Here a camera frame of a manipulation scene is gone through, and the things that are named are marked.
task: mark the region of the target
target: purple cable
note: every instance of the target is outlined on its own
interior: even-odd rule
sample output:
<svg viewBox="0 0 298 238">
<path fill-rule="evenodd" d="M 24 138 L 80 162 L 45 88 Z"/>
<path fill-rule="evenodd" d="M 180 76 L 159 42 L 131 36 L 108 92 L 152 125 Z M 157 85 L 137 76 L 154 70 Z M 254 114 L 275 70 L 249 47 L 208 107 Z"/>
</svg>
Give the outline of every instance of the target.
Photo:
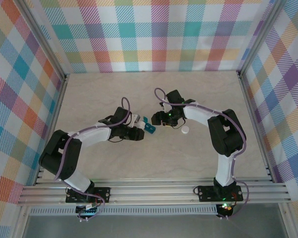
<svg viewBox="0 0 298 238">
<path fill-rule="evenodd" d="M 55 178 L 54 178 L 54 181 L 56 181 L 59 176 L 60 176 L 60 173 L 62 171 L 62 168 L 63 168 L 63 165 L 64 165 L 64 161 L 65 161 L 65 155 L 66 155 L 66 151 L 67 151 L 67 148 L 68 148 L 68 145 L 70 143 L 70 141 L 75 137 L 77 136 L 79 133 L 82 133 L 82 132 L 85 132 L 85 131 L 88 131 L 88 130 L 91 130 L 91 129 L 95 129 L 95 128 L 106 128 L 106 127 L 114 127 L 114 126 L 117 126 L 117 125 L 120 125 L 122 123 L 124 123 L 127 118 L 129 117 L 129 114 L 130 114 L 130 103 L 129 103 L 129 100 L 126 98 L 126 97 L 123 97 L 121 99 L 121 105 L 122 107 L 124 107 L 124 99 L 126 100 L 127 104 L 128 104 L 128 112 L 126 114 L 126 116 L 124 117 L 124 119 L 122 119 L 120 122 L 118 123 L 115 123 L 115 124 L 112 124 L 112 125 L 100 125 L 100 126 L 90 126 L 90 127 L 87 127 L 87 128 L 84 128 L 82 130 L 80 130 L 78 133 L 74 133 L 68 140 L 67 142 L 65 143 L 65 146 L 64 146 L 64 150 L 63 150 L 63 155 L 62 155 L 62 158 L 61 158 L 61 163 L 60 163 L 60 167 L 59 167 L 59 170 L 58 172 L 56 173 L 55 175 Z M 94 194 L 89 194 L 89 193 L 85 193 L 85 192 L 82 192 L 82 191 L 79 191 L 75 188 L 73 188 L 72 186 L 70 186 L 72 188 L 72 190 L 74 190 L 75 192 L 78 192 L 84 196 L 91 196 L 91 197 L 95 197 L 95 198 L 98 198 L 102 201 L 103 205 L 102 205 L 102 208 L 99 209 L 98 212 L 96 212 L 93 216 L 91 216 L 89 219 L 86 219 L 86 221 L 90 220 L 90 219 L 93 219 L 94 217 L 96 217 L 97 215 L 99 215 L 99 213 L 104 209 L 105 207 L 105 200 L 104 198 L 102 198 L 101 196 L 98 196 L 98 195 L 94 195 Z"/>
<path fill-rule="evenodd" d="M 248 201 L 248 198 L 249 198 L 249 188 L 247 186 L 247 184 L 243 181 L 239 181 L 239 180 L 236 180 L 235 177 L 233 176 L 234 175 L 234 165 L 235 165 L 235 160 L 236 160 L 236 157 L 239 156 L 240 154 L 244 153 L 244 151 L 246 150 L 246 138 L 244 136 L 244 133 L 242 132 L 241 128 L 239 128 L 239 126 L 230 118 L 228 117 L 227 115 L 221 113 L 221 112 L 217 112 L 217 111 L 214 111 L 212 109 L 209 109 L 207 107 L 204 107 L 204 106 L 201 106 L 201 105 L 197 105 L 197 104 L 183 104 L 183 103 L 169 103 L 169 102 L 166 102 L 164 101 L 163 99 L 161 99 L 158 95 L 157 95 L 157 90 L 160 90 L 162 93 L 163 93 L 163 98 L 165 99 L 166 98 L 166 94 L 165 92 L 161 89 L 161 88 L 155 88 L 154 90 L 154 95 L 159 99 L 159 101 L 165 103 L 165 104 L 168 104 L 168 105 L 171 105 L 171 106 L 190 106 L 190 107 L 198 107 L 198 108 L 201 108 L 207 112 L 210 112 L 210 113 L 214 113 L 214 114 L 217 114 L 217 115 L 221 115 L 222 117 L 224 117 L 225 119 L 229 120 L 233 125 L 234 127 L 237 129 L 237 131 L 239 132 L 239 134 L 241 135 L 242 137 L 242 140 L 243 140 L 243 148 L 241 151 L 239 151 L 238 153 L 236 153 L 234 156 L 233 156 L 233 161 L 232 161 L 232 165 L 231 165 L 231 168 L 230 168 L 230 171 L 231 171 L 231 174 L 232 174 L 232 178 L 235 182 L 239 182 L 239 183 L 242 183 L 246 186 L 246 190 L 247 190 L 247 195 L 246 195 L 246 200 L 245 202 L 243 203 L 243 206 L 241 207 L 241 209 L 238 210 L 241 211 L 242 208 L 247 204 L 247 201 Z"/>
</svg>

